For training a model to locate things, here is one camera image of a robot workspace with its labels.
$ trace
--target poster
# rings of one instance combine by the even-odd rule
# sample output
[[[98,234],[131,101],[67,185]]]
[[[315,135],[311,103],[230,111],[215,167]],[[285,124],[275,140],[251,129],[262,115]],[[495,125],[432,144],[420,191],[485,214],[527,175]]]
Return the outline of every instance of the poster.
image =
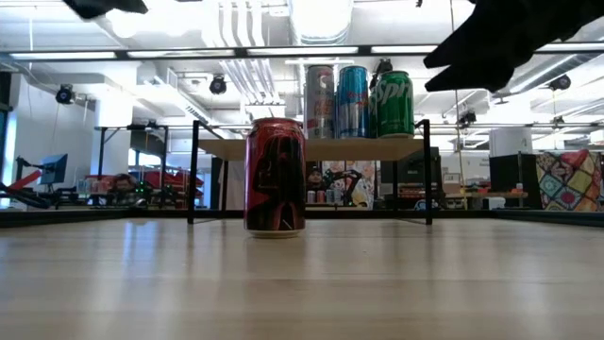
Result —
[[[323,161],[324,186],[341,193],[344,205],[373,209],[375,161]]]

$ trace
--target sprite can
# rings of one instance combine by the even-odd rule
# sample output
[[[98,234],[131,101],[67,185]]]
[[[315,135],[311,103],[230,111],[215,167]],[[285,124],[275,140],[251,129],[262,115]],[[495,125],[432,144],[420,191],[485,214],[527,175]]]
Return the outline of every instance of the sprite can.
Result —
[[[391,71],[376,86],[377,136],[409,137],[414,134],[413,83],[409,74]]]

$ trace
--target can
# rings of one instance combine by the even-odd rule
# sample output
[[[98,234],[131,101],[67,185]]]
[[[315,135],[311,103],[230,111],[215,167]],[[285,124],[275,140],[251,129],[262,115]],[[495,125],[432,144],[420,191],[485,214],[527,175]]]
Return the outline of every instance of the can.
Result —
[[[333,67],[310,66],[306,73],[305,131],[309,139],[333,138]]]
[[[245,146],[245,228],[293,237],[305,227],[305,139],[293,119],[253,122]]]
[[[340,190],[333,191],[333,202],[336,204],[342,204],[342,192]]]
[[[369,137],[378,137],[378,111],[376,109],[376,91],[369,94]]]
[[[317,203],[325,203],[325,192],[323,190],[317,192]]]
[[[368,138],[369,98],[367,69],[347,66],[340,70],[336,110],[338,138]]]
[[[404,71],[380,76],[376,86],[377,136],[409,137],[414,134],[413,83]]]
[[[315,203],[316,193],[312,190],[306,193],[306,202],[307,203]]]
[[[325,191],[325,201],[328,204],[333,204],[335,202],[335,196],[333,194],[333,190],[332,189],[327,189]]]

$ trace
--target silver soda can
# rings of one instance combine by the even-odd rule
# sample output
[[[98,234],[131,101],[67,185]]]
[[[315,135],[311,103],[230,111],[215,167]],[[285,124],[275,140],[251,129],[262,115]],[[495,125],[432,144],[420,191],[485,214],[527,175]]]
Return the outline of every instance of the silver soda can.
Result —
[[[327,189],[327,191],[325,191],[325,197],[326,197],[326,202],[327,203],[334,203],[335,202],[335,195],[333,194],[334,191],[331,189]]]
[[[306,73],[305,131],[308,139],[333,138],[335,111],[333,68],[310,66]]]
[[[309,191],[306,193],[306,202],[307,203],[315,203],[316,193],[314,191]]]
[[[342,203],[342,192],[340,190],[333,191],[333,202],[337,204]]]

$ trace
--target fluorescent light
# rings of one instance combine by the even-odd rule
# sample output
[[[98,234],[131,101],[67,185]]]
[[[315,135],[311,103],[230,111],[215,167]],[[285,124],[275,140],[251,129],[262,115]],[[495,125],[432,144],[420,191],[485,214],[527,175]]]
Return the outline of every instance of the fluorescent light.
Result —
[[[358,52],[356,46],[251,48],[247,51],[250,56],[349,55]]]
[[[372,54],[389,54],[389,53],[422,53],[428,54],[438,45],[408,45],[408,46],[373,46],[371,47]]]
[[[204,50],[162,50],[162,51],[133,51],[127,52],[131,58],[183,58],[183,57],[233,57],[232,49],[204,49]]]
[[[226,124],[226,125],[215,125],[215,126],[210,126],[210,128],[212,129],[251,129],[252,126],[251,125],[244,125],[244,124]]]
[[[571,52],[571,53],[580,53],[584,51],[601,51],[604,52],[604,42],[559,42],[559,43],[549,43],[540,49],[537,50],[539,52],[547,52],[547,53],[563,53],[563,52]]]
[[[191,155],[191,151],[169,151],[169,155]],[[199,149],[197,150],[197,155],[205,155],[206,150]]]
[[[339,64],[354,64],[352,59],[293,59],[285,60],[286,65],[339,65]]]
[[[20,52],[9,55],[15,60],[106,60],[116,58],[113,52]]]

